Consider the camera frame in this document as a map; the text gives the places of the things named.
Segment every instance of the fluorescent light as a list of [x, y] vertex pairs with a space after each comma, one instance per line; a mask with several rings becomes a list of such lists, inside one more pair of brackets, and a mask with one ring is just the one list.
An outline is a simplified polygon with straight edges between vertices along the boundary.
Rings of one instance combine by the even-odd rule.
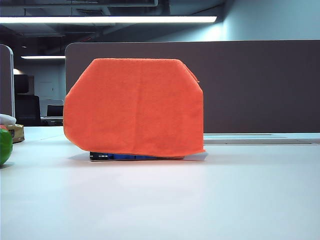
[[216, 16], [23, 16], [0, 17], [0, 24], [213, 23]]
[[21, 56], [23, 59], [65, 59], [66, 56]]

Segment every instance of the black chair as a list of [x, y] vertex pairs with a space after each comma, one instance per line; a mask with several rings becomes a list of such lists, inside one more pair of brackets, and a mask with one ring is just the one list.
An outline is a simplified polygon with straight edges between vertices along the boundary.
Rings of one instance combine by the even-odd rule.
[[41, 126], [40, 101], [35, 95], [23, 95], [29, 91], [27, 75], [14, 75], [14, 108], [17, 124]]

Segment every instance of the ceiling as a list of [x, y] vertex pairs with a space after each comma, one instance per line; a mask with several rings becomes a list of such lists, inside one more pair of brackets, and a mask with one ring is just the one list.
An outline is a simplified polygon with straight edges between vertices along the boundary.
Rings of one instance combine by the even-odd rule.
[[[226, 0], [0, 0], [1, 17], [218, 16]], [[15, 56], [64, 55], [74, 42], [143, 42], [190, 25], [0, 24], [0, 43]]]

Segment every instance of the orange towel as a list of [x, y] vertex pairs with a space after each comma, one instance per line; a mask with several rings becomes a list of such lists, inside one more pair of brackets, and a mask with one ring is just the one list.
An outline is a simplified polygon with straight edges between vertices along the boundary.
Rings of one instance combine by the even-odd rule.
[[177, 59], [99, 58], [65, 98], [65, 136], [99, 153], [204, 152], [203, 92]]

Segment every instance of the green ball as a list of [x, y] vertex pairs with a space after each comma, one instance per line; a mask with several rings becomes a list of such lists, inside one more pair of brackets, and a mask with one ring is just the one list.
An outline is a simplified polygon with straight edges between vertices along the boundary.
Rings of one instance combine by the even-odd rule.
[[10, 132], [0, 128], [0, 165], [4, 164], [12, 152], [12, 136]]

